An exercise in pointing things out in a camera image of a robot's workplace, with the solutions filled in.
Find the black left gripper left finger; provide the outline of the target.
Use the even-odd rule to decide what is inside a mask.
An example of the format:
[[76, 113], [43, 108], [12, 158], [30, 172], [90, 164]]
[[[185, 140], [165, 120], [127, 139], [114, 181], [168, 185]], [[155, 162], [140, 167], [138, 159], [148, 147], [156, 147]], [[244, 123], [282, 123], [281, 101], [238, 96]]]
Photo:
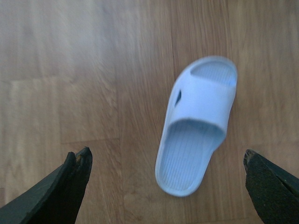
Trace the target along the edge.
[[93, 164], [90, 148], [69, 152], [64, 163], [0, 209], [2, 224], [73, 224]]

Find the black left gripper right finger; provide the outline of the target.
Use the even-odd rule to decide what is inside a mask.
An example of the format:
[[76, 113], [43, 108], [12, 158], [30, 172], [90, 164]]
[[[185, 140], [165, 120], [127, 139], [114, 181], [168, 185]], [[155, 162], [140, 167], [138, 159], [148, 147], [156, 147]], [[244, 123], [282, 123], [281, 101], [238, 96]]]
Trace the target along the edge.
[[299, 222], [299, 179], [252, 149], [245, 152], [245, 186], [265, 224]]

